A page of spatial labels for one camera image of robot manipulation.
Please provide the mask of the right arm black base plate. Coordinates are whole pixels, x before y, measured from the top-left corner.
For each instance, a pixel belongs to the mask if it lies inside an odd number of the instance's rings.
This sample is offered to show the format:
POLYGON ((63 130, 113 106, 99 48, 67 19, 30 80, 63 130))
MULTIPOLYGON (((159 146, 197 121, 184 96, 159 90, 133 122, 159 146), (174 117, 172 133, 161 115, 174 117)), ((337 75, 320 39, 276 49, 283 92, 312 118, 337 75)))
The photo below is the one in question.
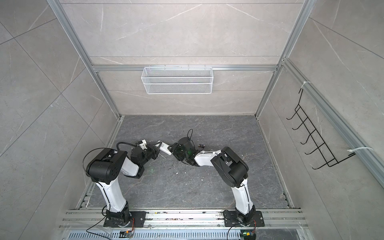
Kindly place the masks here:
POLYGON ((224 210, 222 212, 226 227, 264 227, 264 217, 260 211, 251 211, 243 215, 238 211, 224 210))

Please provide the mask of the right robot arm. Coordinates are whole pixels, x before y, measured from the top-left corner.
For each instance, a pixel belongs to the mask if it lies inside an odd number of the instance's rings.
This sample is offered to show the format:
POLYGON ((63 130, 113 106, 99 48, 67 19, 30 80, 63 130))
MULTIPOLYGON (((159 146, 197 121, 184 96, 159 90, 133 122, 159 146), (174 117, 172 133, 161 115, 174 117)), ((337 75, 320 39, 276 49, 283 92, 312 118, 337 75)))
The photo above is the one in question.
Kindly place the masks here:
POLYGON ((248 189, 248 165, 229 147, 218 151, 197 150, 189 137, 181 138, 168 147, 180 162, 194 167, 214 167, 223 181, 232 189, 237 218, 249 224, 256 212, 248 189))

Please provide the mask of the white remote control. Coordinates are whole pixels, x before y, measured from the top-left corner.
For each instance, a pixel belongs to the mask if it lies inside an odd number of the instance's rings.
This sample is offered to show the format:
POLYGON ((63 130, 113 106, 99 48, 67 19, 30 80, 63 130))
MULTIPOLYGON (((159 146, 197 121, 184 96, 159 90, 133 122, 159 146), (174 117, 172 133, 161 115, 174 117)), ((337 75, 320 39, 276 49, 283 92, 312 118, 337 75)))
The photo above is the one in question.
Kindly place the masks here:
POLYGON ((164 152, 165 154, 167 154, 167 155, 171 155, 172 153, 171 153, 171 151, 169 150, 169 145, 168 144, 166 144, 166 143, 163 143, 163 142, 161 142, 161 141, 158 141, 157 142, 157 145, 158 145, 158 147, 159 147, 159 149, 162 151, 162 152, 164 152))

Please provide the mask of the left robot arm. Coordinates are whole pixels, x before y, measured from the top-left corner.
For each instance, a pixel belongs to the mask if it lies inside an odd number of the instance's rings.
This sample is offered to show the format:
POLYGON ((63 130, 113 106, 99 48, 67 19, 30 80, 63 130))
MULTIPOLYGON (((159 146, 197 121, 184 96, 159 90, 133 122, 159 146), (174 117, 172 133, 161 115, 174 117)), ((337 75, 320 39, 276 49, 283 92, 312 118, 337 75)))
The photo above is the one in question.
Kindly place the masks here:
POLYGON ((102 191, 107 204, 105 227, 126 227, 133 222, 129 204, 122 194, 118 176, 139 179, 144 165, 156 159, 162 142, 141 143, 134 146, 131 156, 128 152, 111 148, 98 148, 98 155, 88 163, 84 171, 102 191))

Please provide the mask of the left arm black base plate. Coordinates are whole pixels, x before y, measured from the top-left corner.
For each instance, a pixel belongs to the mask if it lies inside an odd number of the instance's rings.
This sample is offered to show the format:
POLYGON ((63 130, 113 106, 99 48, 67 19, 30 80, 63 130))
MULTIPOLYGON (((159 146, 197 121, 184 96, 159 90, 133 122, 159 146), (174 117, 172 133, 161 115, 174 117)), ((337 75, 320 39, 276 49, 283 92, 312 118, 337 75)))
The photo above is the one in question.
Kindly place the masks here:
POLYGON ((119 212, 113 213, 107 211, 106 220, 103 227, 111 228, 142 228, 146 219, 147 212, 134 211, 134 212, 119 212))

